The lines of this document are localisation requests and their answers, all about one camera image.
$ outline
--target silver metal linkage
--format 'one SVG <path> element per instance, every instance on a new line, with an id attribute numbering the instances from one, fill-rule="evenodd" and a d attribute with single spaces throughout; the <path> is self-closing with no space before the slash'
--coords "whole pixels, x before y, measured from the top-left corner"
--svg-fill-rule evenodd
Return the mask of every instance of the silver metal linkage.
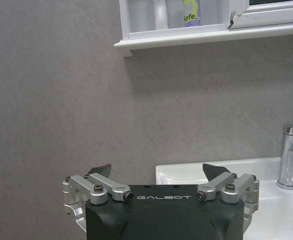
<path id="1" fill-rule="evenodd" d="M 67 177 L 63 181 L 64 210 L 72 216 L 80 228 L 87 232 L 84 203 L 88 200 L 94 205 L 108 201 L 108 192 L 79 175 Z"/>
<path id="2" fill-rule="evenodd" d="M 224 172 L 208 183 L 197 186 L 197 198 L 200 201 L 209 201 L 216 198 L 217 192 L 221 192 L 221 199 L 226 204 L 236 204 L 244 201 L 243 233 L 248 229 L 252 221 L 252 215 L 259 209 L 260 181 L 256 176 L 243 174 L 234 179 L 230 172 Z"/>
<path id="3" fill-rule="evenodd" d="M 88 180 L 93 184 L 104 186 L 115 201 L 127 202 L 133 198 L 133 194 L 128 185 L 119 184 L 98 173 L 90 174 Z"/>
<path id="4" fill-rule="evenodd" d="M 220 191 L 226 184 L 230 184 L 233 181 L 233 174 L 230 172 L 224 172 L 208 183 L 198 185 L 197 198 L 201 201 L 214 200 L 217 192 Z"/>

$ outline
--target faucet spout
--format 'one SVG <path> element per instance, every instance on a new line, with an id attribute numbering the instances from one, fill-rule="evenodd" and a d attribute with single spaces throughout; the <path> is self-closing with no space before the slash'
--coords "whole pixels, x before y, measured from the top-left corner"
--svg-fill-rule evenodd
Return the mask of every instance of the faucet spout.
<path id="1" fill-rule="evenodd" d="M 279 178 L 280 188 L 293 190 L 293 124 L 283 126 L 283 139 Z"/>

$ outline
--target bathroom sink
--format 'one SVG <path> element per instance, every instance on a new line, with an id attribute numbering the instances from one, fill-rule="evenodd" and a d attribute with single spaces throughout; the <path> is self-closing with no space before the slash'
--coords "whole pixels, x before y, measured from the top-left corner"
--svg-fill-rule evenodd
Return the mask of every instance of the bathroom sink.
<path id="1" fill-rule="evenodd" d="M 293 240 L 293 190 L 277 186 L 280 158 L 215 161 L 209 164 L 224 166 L 241 176 L 254 174 L 260 180 L 259 210 L 244 240 Z M 156 166 L 156 184 L 203 184 L 208 180 L 202 170 L 203 163 L 185 163 Z"/>

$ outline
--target screw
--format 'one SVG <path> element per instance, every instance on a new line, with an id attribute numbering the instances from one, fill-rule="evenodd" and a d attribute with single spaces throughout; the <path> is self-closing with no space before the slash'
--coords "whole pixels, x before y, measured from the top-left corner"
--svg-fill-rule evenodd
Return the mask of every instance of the screw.
<path id="1" fill-rule="evenodd" d="M 96 192 L 96 193 L 102 193 L 103 192 L 103 186 L 102 185 L 95 185 L 93 190 Z"/>
<path id="2" fill-rule="evenodd" d="M 198 191 L 197 193 L 196 193 L 196 197 L 197 197 L 197 199 L 199 200 L 199 201 L 204 201 L 206 198 L 207 198 L 207 195 L 206 195 L 206 193 L 204 192 L 204 191 Z"/>
<path id="3" fill-rule="evenodd" d="M 234 192 L 236 190 L 236 186 L 234 184 L 227 184 L 225 185 L 225 190 L 228 192 Z"/>
<path id="4" fill-rule="evenodd" d="M 124 195 L 123 195 L 123 200 L 124 200 L 125 202 L 129 202 L 129 201 L 131 201 L 131 200 L 133 199 L 133 197 L 134 197 L 133 193 L 130 192 L 130 191 L 127 191 L 127 192 L 125 192 Z"/>

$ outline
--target gray tile wall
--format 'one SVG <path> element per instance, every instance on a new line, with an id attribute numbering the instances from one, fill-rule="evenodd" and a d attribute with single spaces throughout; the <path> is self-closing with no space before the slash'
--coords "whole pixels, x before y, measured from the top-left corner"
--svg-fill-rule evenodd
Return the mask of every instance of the gray tile wall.
<path id="1" fill-rule="evenodd" d="M 113 164 L 273 157 L 293 122 L 293 35 L 137 50 L 123 59 L 116 0 L 0 0 L 0 240 L 85 235 L 62 179 Z"/>

